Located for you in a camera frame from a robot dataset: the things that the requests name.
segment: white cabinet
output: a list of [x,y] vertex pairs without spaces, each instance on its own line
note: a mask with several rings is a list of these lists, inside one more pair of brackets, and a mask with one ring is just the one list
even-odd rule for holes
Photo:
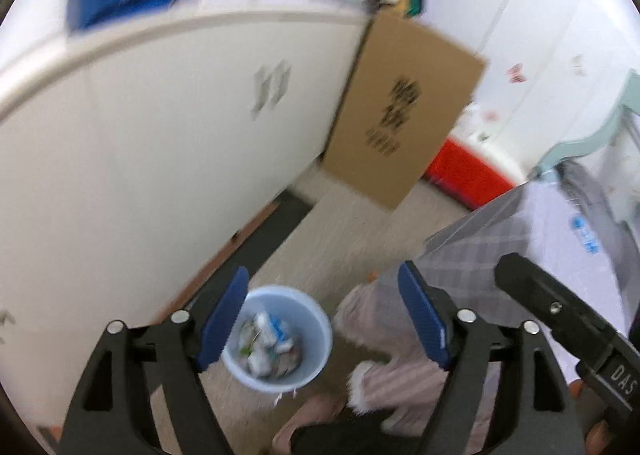
[[[100,126],[165,287],[184,285],[320,153],[361,31],[356,21],[256,16],[90,65]],[[278,64],[290,77],[274,104]]]
[[[618,92],[610,92],[616,82],[612,82],[609,70],[615,67],[623,45],[622,35],[607,14],[592,0],[580,0],[549,64],[504,125],[495,145],[529,171],[579,120],[600,117],[602,124],[620,91],[618,87]],[[623,82],[627,73],[628,66],[618,74],[617,83]],[[610,92],[609,96],[594,106],[591,100],[602,98],[598,94],[603,90]]]
[[62,425],[108,321],[148,324],[318,156],[365,22],[170,22],[100,42],[2,122],[0,309],[16,324],[0,379],[30,424]]

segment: pink slipper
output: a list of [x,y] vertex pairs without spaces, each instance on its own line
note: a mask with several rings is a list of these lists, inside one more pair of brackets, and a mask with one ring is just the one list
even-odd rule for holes
[[273,449],[283,455],[291,453],[291,436],[302,426],[331,422],[342,411],[345,400],[328,393],[320,393],[310,397],[304,405],[293,414],[276,436],[273,438]]

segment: person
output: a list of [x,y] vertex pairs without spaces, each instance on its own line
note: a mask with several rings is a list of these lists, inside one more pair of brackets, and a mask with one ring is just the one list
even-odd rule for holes
[[[574,399],[580,396],[582,389],[584,388],[584,381],[578,379],[569,385],[569,393]],[[600,421],[587,434],[584,440],[584,451],[586,455],[600,455],[607,444],[611,441],[612,434],[607,427],[605,421]]]

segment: white wall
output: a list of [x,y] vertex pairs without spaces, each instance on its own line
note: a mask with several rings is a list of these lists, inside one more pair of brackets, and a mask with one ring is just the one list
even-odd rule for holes
[[435,0],[425,19],[487,58],[473,145],[523,174],[555,143],[596,130],[640,64],[631,0]]

